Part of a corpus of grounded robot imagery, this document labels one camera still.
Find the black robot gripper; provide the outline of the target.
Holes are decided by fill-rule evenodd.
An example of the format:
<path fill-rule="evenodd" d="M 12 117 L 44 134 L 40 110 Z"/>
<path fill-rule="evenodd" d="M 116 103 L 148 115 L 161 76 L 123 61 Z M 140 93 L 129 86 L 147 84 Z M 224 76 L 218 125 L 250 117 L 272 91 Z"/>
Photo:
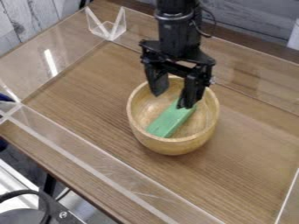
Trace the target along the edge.
<path fill-rule="evenodd" d="M 169 87 L 168 74 L 184 78 L 177 101 L 177 109 L 191 109 L 202 99 L 211 81 L 215 59 L 200 49 L 202 37 L 211 35 L 202 30 L 204 8 L 157 8 L 153 17 L 157 21 L 157 40 L 141 40 L 141 63 L 149 90 L 155 97 Z"/>

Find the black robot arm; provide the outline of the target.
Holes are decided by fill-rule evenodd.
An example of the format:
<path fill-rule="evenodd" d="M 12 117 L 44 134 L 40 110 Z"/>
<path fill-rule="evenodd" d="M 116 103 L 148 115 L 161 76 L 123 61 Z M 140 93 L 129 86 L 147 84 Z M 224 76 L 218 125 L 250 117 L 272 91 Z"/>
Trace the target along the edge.
<path fill-rule="evenodd" d="M 202 37 L 211 37 L 202 31 L 203 11 L 199 0 L 156 0 L 159 39 L 139 42 L 152 94 L 159 96 L 165 92 L 171 74 L 184 79 L 177 109 L 191 109 L 202 99 L 216 65 L 216 60 L 200 49 Z"/>

